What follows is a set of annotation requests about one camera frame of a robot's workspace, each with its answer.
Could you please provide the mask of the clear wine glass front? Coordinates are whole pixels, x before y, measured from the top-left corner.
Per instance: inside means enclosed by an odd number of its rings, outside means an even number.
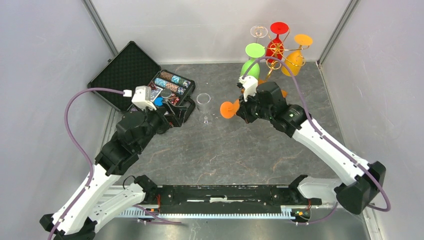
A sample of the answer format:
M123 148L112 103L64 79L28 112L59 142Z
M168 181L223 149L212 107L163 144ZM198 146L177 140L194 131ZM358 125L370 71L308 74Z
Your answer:
M213 121L211 114L211 96L208 93L200 93L196 97L196 107L199 111L199 121L203 125L210 126Z

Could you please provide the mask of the green wine glass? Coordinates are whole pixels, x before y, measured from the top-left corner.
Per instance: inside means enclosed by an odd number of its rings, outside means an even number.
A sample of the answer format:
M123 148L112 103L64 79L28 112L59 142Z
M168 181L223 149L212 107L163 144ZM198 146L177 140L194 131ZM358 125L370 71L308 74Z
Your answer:
M245 53L249 56L249 60L246 61L240 71L240 76L244 74L247 76L253 76L256 79L259 79L260 76L260 66L258 63L255 63L256 59L264 56L266 50L259 43L250 43L245 47Z

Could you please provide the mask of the orange wine glass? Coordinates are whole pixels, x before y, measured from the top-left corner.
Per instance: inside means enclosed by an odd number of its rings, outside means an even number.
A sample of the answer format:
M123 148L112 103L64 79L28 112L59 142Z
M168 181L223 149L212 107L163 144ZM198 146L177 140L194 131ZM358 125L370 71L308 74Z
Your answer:
M219 111L223 118L231 119L236 115L237 111L240 108L240 100L237 99L234 102L225 101L220 105Z

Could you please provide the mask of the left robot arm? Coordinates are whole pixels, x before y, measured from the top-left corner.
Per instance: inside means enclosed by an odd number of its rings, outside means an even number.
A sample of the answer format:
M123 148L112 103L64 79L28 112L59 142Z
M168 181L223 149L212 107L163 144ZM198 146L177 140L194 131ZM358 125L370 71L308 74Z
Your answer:
M92 240L96 233L127 208L157 198L156 185L145 175L109 200L99 200L125 172L139 160L156 134L181 127L195 110L188 97L182 105L164 102L157 110L148 108L126 112L116 124L111 139L101 148L90 166L86 183L56 213L45 214L40 224L50 240Z

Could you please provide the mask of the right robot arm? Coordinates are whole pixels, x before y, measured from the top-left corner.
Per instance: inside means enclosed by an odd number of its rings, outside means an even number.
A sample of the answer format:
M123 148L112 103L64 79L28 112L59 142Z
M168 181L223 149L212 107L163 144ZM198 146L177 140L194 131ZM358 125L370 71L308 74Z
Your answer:
M236 115L247 124L262 119L279 132L304 145L337 175L337 178L298 177L289 189L289 199L302 204L307 199L339 203L352 214L370 207L381 192L386 167L370 163L354 154L328 134L319 123L297 104L288 104L279 86L266 82L252 85L235 101Z

